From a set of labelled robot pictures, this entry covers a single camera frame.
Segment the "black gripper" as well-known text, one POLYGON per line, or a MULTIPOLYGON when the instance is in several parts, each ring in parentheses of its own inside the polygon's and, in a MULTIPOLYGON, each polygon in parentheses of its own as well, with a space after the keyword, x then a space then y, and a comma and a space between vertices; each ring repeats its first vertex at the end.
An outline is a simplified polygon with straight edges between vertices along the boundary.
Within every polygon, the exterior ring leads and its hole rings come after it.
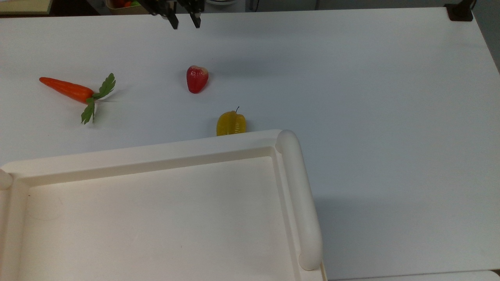
POLYGON ((190 14, 196 28, 201 26, 201 13, 205 11, 205 0, 137 0, 137 2, 151 15, 165 16, 174 30, 179 26, 176 14, 190 14))

